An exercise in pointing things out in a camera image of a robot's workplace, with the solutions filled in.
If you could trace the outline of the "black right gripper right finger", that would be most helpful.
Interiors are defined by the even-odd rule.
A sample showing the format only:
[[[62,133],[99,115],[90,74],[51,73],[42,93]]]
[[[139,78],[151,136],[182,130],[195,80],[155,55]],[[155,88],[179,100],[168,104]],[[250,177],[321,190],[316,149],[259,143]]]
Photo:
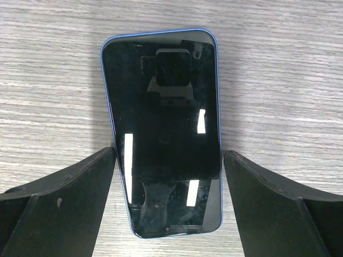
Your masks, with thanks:
[[[305,186],[225,153],[245,256],[342,256],[342,195]]]

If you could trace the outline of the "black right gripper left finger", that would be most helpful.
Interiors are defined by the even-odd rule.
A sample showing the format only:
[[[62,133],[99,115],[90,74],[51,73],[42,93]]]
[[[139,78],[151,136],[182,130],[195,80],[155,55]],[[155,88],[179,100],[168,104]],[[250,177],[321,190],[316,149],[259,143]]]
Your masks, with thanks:
[[[92,256],[116,162],[113,147],[1,194],[1,256]]]

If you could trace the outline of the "blue smartphone black screen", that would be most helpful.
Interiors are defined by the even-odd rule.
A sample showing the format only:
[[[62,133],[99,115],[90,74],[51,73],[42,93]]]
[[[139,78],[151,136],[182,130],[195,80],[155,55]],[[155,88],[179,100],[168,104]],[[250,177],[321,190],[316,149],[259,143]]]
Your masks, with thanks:
[[[203,28],[117,35],[101,69],[131,231],[209,233],[222,223],[218,45]]]

